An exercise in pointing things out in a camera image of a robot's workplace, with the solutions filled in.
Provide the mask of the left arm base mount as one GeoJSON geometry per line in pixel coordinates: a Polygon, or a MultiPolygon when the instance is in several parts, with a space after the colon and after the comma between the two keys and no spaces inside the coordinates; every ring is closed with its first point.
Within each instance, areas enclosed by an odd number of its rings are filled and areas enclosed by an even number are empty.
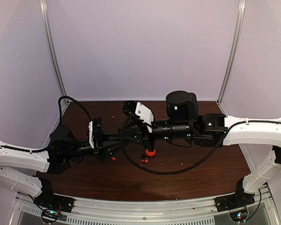
{"type": "Polygon", "coordinates": [[[32,197],[33,203],[41,210],[41,219],[45,224],[57,222],[63,215],[62,212],[71,213],[74,206],[74,199],[71,197],[41,194],[32,197]]]}

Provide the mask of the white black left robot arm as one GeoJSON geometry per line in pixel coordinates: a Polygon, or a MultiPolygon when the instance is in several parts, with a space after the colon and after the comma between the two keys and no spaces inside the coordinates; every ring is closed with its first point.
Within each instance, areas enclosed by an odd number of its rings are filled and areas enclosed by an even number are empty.
{"type": "Polygon", "coordinates": [[[79,163],[88,157],[96,157],[101,162],[115,160],[121,145],[118,135],[106,134],[90,122],[87,137],[79,141],[69,127],[59,126],[50,134],[50,143],[45,148],[27,148],[0,141],[0,184],[31,196],[47,208],[54,208],[59,199],[50,181],[28,176],[19,169],[57,175],[68,170],[72,161],[79,163]]]}

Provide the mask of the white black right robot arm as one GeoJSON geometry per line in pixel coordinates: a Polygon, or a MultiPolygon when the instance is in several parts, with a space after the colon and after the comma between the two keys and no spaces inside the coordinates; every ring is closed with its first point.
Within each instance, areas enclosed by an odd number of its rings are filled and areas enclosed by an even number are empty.
{"type": "Polygon", "coordinates": [[[249,119],[220,113],[199,115],[196,95],[183,90],[166,96],[166,120],[156,120],[149,108],[136,101],[124,102],[123,112],[127,119],[119,130],[120,145],[128,142],[142,145],[148,157],[155,156],[157,140],[168,143],[185,140],[192,145],[209,147],[212,152],[222,146],[238,144],[272,146],[257,169],[237,182],[234,194],[216,198],[219,209],[254,203],[255,193],[281,170],[281,118],[249,119]]]}

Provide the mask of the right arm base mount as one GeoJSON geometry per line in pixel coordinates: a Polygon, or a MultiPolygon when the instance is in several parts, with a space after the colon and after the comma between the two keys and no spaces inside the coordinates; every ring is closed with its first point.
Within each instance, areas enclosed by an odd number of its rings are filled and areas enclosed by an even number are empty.
{"type": "Polygon", "coordinates": [[[214,199],[218,212],[227,211],[229,218],[235,223],[245,222],[249,216],[247,206],[255,203],[254,195],[234,193],[214,199]]]}

